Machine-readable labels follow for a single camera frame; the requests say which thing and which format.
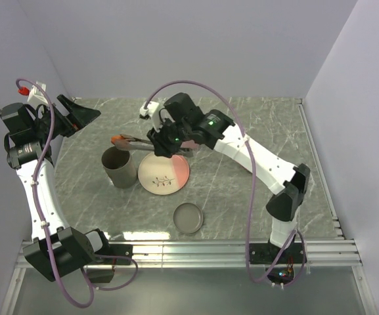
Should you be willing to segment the metal tongs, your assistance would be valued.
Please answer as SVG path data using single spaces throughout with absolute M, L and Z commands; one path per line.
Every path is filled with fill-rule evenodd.
M 155 156 L 171 158 L 174 155 L 183 156 L 191 158 L 194 155 L 193 150 L 178 148 L 178 149 L 164 149 L 160 148 L 160 145 L 155 145 L 149 140 L 136 138 L 130 135 L 120 135 L 123 140 L 120 145 L 115 146 L 117 149 L 122 151 L 150 151 L 154 152 Z

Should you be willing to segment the red orange fried piece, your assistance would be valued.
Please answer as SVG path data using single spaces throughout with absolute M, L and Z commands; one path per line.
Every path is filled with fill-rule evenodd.
M 120 145 L 122 143 L 122 136 L 120 135 L 117 135 L 117 136 L 112 136 L 110 141 L 113 145 L 117 146 L 117 145 Z

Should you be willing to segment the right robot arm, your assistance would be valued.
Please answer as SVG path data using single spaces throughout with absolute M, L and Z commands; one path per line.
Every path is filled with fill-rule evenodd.
M 164 104 L 148 102 L 139 114 L 152 122 L 147 137 L 156 155 L 169 158 L 191 140 L 231 158 L 264 183 L 273 194 L 266 205 L 272 217 L 269 255 L 278 263 L 291 256 L 287 240 L 292 238 L 297 210 L 307 192 L 307 165 L 294 165 L 270 152 L 223 112 L 204 113 L 186 93 L 178 93 Z

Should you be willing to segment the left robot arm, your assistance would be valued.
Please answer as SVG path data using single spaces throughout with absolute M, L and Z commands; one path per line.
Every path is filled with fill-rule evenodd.
M 8 129 L 4 139 L 7 163 L 22 182 L 32 219 L 32 244 L 24 248 L 24 257 L 50 282 L 55 280 L 54 266 L 65 276 L 94 261 L 104 264 L 112 256 L 101 230 L 83 234 L 67 223 L 56 194 L 51 149 L 44 148 L 49 135 L 70 137 L 98 118 L 100 111 L 62 94 L 57 99 L 68 115 L 48 108 L 38 114 L 36 108 L 19 102 L 0 109 Z

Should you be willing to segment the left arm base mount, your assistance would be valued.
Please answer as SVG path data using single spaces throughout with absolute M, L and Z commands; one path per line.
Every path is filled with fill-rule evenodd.
M 96 260 L 87 265 L 86 273 L 95 285 L 110 284 L 120 267 L 134 267 L 132 262 L 133 246 L 129 244 L 110 244 L 108 249 L 101 249 Z

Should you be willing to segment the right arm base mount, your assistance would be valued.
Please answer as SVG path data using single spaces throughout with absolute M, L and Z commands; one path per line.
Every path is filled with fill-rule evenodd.
M 302 243 L 292 243 L 279 254 L 280 248 L 271 243 L 250 243 L 248 276 L 251 282 L 267 282 L 273 287 L 285 288 L 294 283 L 308 263 Z M 252 265 L 267 265 L 268 268 L 258 278 L 251 273 Z

